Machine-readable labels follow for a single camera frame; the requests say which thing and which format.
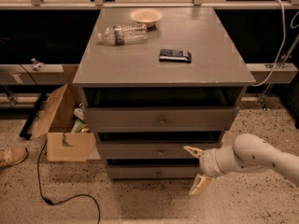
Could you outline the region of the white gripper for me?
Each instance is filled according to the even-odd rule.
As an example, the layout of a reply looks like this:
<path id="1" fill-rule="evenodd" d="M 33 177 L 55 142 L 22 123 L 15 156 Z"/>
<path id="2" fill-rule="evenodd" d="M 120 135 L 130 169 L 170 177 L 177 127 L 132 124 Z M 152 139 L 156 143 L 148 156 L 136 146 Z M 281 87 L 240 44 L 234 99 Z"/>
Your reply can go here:
<path id="1" fill-rule="evenodd" d="M 204 188 L 206 188 L 211 183 L 211 178 L 216 178 L 223 175 L 223 171 L 217 163 L 216 148 L 207 149 L 205 151 L 198 147 L 184 146 L 183 148 L 195 158 L 200 158 L 200 168 L 205 174 L 197 175 L 195 177 L 192 187 L 189 191 L 189 195 L 192 196 L 199 194 Z"/>

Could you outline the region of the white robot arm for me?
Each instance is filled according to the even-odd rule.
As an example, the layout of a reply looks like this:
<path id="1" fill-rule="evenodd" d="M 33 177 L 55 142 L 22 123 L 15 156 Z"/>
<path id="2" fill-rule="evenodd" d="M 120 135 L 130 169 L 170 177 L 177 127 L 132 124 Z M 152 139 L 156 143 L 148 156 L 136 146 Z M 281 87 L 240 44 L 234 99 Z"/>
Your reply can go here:
<path id="1" fill-rule="evenodd" d="M 231 146 L 202 150 L 185 146 L 184 149 L 199 160 L 200 174 L 197 174 L 190 195 L 203 190 L 213 178 L 234 173 L 262 172 L 271 169 L 299 186 L 299 157 L 283 152 L 262 138 L 240 134 Z"/>

